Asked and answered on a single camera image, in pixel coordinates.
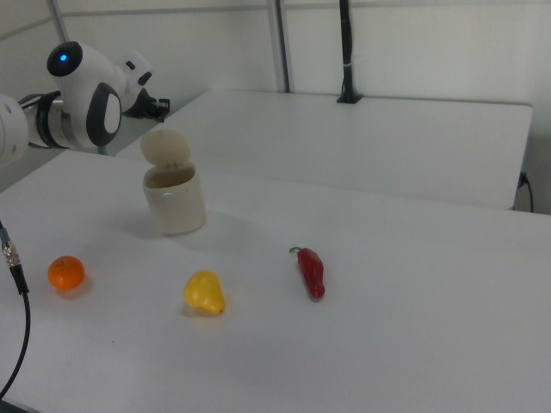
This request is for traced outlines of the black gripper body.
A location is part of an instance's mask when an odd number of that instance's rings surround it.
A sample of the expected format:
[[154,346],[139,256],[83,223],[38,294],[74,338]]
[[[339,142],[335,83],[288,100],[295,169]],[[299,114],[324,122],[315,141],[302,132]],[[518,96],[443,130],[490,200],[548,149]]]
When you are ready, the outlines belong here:
[[158,107],[157,100],[145,88],[126,87],[122,95],[122,115],[133,119],[164,121],[167,109]]

